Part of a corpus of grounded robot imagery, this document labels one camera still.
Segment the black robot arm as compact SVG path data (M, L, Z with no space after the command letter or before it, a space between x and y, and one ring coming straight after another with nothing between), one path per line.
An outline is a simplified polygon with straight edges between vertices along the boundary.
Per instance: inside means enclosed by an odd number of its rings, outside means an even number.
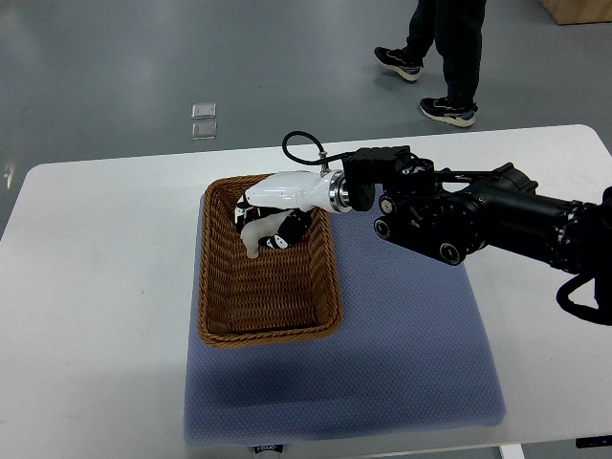
M437 170L408 146L360 148L342 159L356 211L378 205L378 236L444 262L493 246L570 273L557 291L565 312L611 323L611 191L598 204L536 194L513 164L492 171Z

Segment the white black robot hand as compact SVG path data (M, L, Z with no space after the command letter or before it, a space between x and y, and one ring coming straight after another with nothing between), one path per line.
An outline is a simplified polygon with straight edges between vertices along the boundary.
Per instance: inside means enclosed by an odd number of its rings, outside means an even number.
M289 216L278 232L259 240L259 249L285 250L296 244L312 225L312 211L345 213L353 209L345 189L344 172L323 175L309 171L277 172L249 187L234 208L234 222L240 235L250 221L288 210Z

